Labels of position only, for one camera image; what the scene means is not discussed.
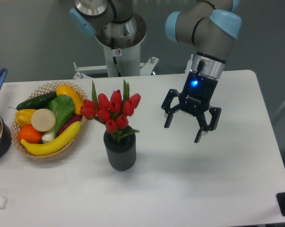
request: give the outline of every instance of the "orange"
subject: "orange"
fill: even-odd
[[[20,129],[17,139],[19,142],[24,139],[28,143],[40,143],[42,140],[42,133],[33,128],[32,125],[27,125]]]

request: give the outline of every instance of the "tulip bouquet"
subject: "tulip bouquet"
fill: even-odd
[[[105,125],[106,131],[118,144],[120,141],[138,130],[128,127],[128,116],[134,114],[141,96],[134,94],[130,97],[130,85],[123,81],[123,97],[121,91],[113,91],[111,99],[100,93],[96,94],[95,84],[92,82],[92,101],[84,100],[84,105],[80,108],[80,113],[88,120],[96,120]]]

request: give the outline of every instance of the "yellow bell pepper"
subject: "yellow bell pepper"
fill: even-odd
[[[74,113],[76,115],[80,115],[80,108],[84,105],[83,101],[79,97],[79,94],[77,91],[70,87],[69,85],[62,84],[59,85],[58,88],[56,89],[56,95],[67,95],[73,99],[74,105],[75,105],[75,111]]]
[[[20,127],[31,125],[31,117],[35,111],[35,109],[19,110],[15,114],[15,123],[18,124]]]

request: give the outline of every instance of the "blue led light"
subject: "blue led light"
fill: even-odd
[[[198,84],[198,81],[197,81],[197,80],[193,80],[193,81],[190,83],[190,85],[191,85],[192,87],[197,86],[197,84]]]

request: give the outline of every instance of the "yellow squash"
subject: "yellow squash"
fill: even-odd
[[[31,124],[31,117],[34,114],[35,109],[23,109],[19,110],[15,114],[15,123],[18,124],[20,127],[24,127],[26,125]]]
[[[78,93],[76,90],[69,85],[62,84],[59,85],[58,88],[56,89],[56,95],[67,95],[73,99],[73,102],[75,104],[75,111],[74,113],[76,115],[80,115],[80,108],[84,105],[82,102],[81,98],[79,97]]]
[[[24,145],[27,150],[34,155],[49,155],[62,149],[67,145],[79,132],[81,122],[74,122],[66,130],[56,137],[54,140],[44,144],[28,143],[24,139],[21,140],[21,144]]]

